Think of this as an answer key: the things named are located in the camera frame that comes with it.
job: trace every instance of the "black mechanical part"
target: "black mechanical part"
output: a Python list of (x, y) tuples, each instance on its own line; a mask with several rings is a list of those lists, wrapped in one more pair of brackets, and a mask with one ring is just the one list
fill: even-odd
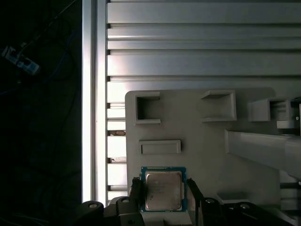
[(226, 205), (220, 205), (216, 199), (204, 198), (191, 178), (187, 180), (187, 186), (193, 195), (192, 200), (195, 206), (195, 215), (190, 214), (190, 218), (196, 226), (291, 225), (249, 202), (235, 203), (234, 208), (231, 209)]
[(84, 202), (63, 218), (50, 222), (50, 225), (84, 226), (89, 223), (103, 222), (103, 210), (103, 204), (100, 202)]
[[(213, 198), (205, 198), (195, 181), (187, 180), (188, 212), (196, 226), (290, 226), (266, 210), (249, 202), (233, 205), (233, 209)], [(128, 197), (114, 198), (105, 209), (100, 202), (89, 201), (53, 225), (85, 226), (144, 226), (140, 204), (145, 201), (145, 188), (139, 178), (133, 179)]]

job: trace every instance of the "cable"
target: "cable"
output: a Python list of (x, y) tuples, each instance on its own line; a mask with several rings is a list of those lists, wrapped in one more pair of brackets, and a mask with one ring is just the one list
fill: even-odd
[(16, 90), (18, 90), (18, 88), (14, 88), (14, 89), (9, 89), (9, 90), (3, 91), (3, 92), (0, 93), (0, 96), (4, 95), (4, 94), (7, 94), (7, 93), (10, 93), (10, 92), (13, 92), (13, 91), (16, 91)]
[(42, 225), (40, 222), (43, 222), (43, 223), (49, 223), (47, 220), (42, 220), (42, 219), (39, 219), (39, 218), (33, 218), (33, 217), (29, 217), (27, 215), (24, 215), (24, 214), (20, 214), (20, 213), (17, 213), (17, 214), (12, 214), (13, 216), (16, 216), (16, 217), (19, 217), (19, 218), (26, 218), (26, 219), (30, 219), (30, 220), (33, 220), (34, 222), (36, 222), (37, 224), (39, 225)]
[(60, 139), (60, 136), (61, 136), (61, 133), (62, 133), (62, 131), (63, 131), (63, 128), (64, 128), (64, 126), (65, 126), (65, 124), (66, 124), (66, 122), (67, 122), (67, 119), (68, 119), (68, 117), (69, 117), (69, 114), (71, 113), (72, 108), (73, 108), (73, 106), (74, 106), (75, 99), (76, 99), (76, 94), (77, 94), (77, 85), (76, 85), (76, 88), (75, 88), (75, 91), (74, 91), (74, 94), (73, 94), (73, 98), (72, 98), (72, 101), (71, 101), (69, 110), (68, 110), (68, 112), (67, 112), (67, 114), (66, 114), (66, 116), (65, 116), (65, 118), (64, 118), (64, 120), (63, 120), (63, 123), (62, 123), (62, 125), (61, 125), (61, 127), (60, 127), (60, 130), (59, 130), (59, 132), (58, 132), (58, 134), (57, 134), (57, 137), (56, 137), (56, 140), (55, 140), (55, 146), (54, 146), (54, 150), (53, 150), (53, 154), (52, 154), (52, 159), (51, 159), (50, 167), (49, 167), (49, 171), (50, 171), (50, 172), (52, 171), (52, 169), (53, 169), (53, 167), (54, 167), (55, 159), (56, 159), (56, 155), (57, 155), (57, 144), (58, 144), (58, 141), (59, 141), (59, 139)]
[(48, 26), (42, 31), (41, 34), (39, 34), (35, 39), (33, 39), (31, 42), (25, 44), (25, 45), (22, 47), (22, 49), (21, 49), (21, 50), (19, 51), (19, 53), (18, 53), (18, 56), (20, 56), (28, 46), (30, 46), (31, 44), (35, 43), (35, 42), (42, 36), (42, 34), (45, 33), (45, 32), (49, 29), (49, 27), (53, 24), (53, 22), (54, 22), (59, 16), (60, 16), (61, 14), (63, 14), (70, 6), (72, 6), (72, 5), (73, 5), (75, 2), (77, 2), (77, 1), (78, 1), (78, 0), (73, 0), (73, 1), (72, 1), (71, 3), (69, 3), (69, 5), (67, 5), (60, 13), (58, 13), (58, 14), (50, 21), (50, 23), (48, 24)]
[(67, 51), (68, 51), (68, 47), (69, 47), (71, 41), (73, 40), (73, 38), (74, 38), (76, 35), (77, 35), (77, 32), (73, 32), (73, 33), (71, 34), (71, 36), (69, 37), (69, 39), (68, 39), (68, 41), (67, 41), (67, 44), (66, 44), (66, 51), (64, 52), (63, 56), (61, 57), (59, 63), (57, 64), (55, 70), (53, 71), (53, 73), (50, 75), (50, 77), (49, 77), (48, 79), (46, 79), (45, 82), (51, 81), (51, 79), (56, 75), (58, 69), (60, 68), (62, 62), (64, 61), (64, 59), (66, 58), (66, 56), (67, 56), (67, 54), (68, 54)]
[(20, 224), (16, 224), (16, 223), (10, 222), (10, 221), (8, 221), (8, 220), (5, 220), (4, 218), (0, 218), (0, 220), (2, 220), (2, 221), (5, 222), (5, 223), (8, 223), (8, 224), (10, 224), (10, 225), (22, 226), (22, 225), (20, 225)]

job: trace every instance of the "black cable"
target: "black cable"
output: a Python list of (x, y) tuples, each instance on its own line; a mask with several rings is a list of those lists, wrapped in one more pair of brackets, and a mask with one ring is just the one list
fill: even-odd
[(25, 44), (21, 50), (18, 52), (18, 54), (22, 54), (24, 52), (24, 50), (26, 48), (28, 48), (28, 46), (32, 45), (33, 43), (35, 43), (48, 29), (49, 27), (53, 24), (53, 22), (61, 15), (63, 14), (69, 7), (71, 7), (75, 2), (77, 2), (78, 0), (73, 0), (71, 3), (69, 3), (61, 12), (59, 12), (50, 22), (49, 24), (46, 26), (46, 28), (36, 37), (33, 38), (32, 41), (28, 42), (27, 44)]
[(69, 110), (68, 110), (68, 112), (67, 112), (67, 114), (66, 114), (66, 116), (65, 116), (65, 118), (64, 118), (64, 120), (63, 120), (63, 122), (62, 122), (62, 125), (61, 125), (61, 127), (60, 127), (60, 129), (59, 129), (59, 132), (58, 132), (58, 134), (57, 134), (57, 136), (56, 136), (56, 139), (55, 139), (54, 150), (53, 150), (52, 158), (51, 158), (51, 161), (50, 161), (50, 167), (49, 167), (49, 171), (50, 171), (50, 172), (53, 170), (53, 167), (54, 167), (54, 165), (55, 165), (56, 156), (57, 156), (57, 145), (58, 145), (58, 141), (59, 141), (59, 139), (60, 139), (60, 137), (61, 137), (61, 133), (62, 133), (62, 131), (63, 131), (63, 128), (64, 128), (64, 126), (65, 126), (65, 124), (66, 124), (66, 122), (67, 122), (67, 119), (68, 119), (68, 117), (69, 117), (69, 115), (70, 115), (70, 113), (71, 113), (71, 111), (72, 111), (72, 108), (73, 108), (73, 106), (74, 106), (74, 103), (75, 103), (76, 94), (77, 94), (77, 91), (78, 91), (78, 85), (77, 85), (77, 84), (76, 84), (76, 87), (75, 87), (75, 90), (74, 90), (74, 94), (73, 94), (73, 98), (72, 98), (72, 101), (71, 101)]

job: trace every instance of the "blue cable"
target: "blue cable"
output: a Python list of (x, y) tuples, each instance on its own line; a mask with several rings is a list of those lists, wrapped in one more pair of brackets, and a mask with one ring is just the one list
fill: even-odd
[(9, 90), (3, 91), (3, 92), (0, 93), (0, 96), (1, 96), (1, 95), (4, 95), (4, 94), (7, 94), (7, 93), (10, 93), (10, 92), (12, 92), (12, 91), (16, 91), (16, 90), (17, 90), (17, 88), (9, 89)]
[[(69, 47), (71, 41), (73, 40), (73, 38), (78, 34), (77, 31), (73, 31), (72, 34), (70, 35), (67, 43), (66, 43), (66, 48)], [(48, 79), (45, 80), (45, 82), (49, 82), (57, 73), (58, 69), (60, 68), (62, 62), (64, 61), (64, 59), (66, 58), (67, 56), (67, 52), (64, 52), (63, 56), (61, 57), (60, 61), (58, 62), (55, 70), (52, 72), (52, 74), (50, 75), (50, 77)]]

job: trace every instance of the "rectangular recess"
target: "rectangular recess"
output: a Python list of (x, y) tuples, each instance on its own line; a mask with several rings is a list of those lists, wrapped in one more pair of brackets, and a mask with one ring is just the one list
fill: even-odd
[(181, 153), (180, 140), (149, 140), (139, 141), (141, 154), (177, 154)]

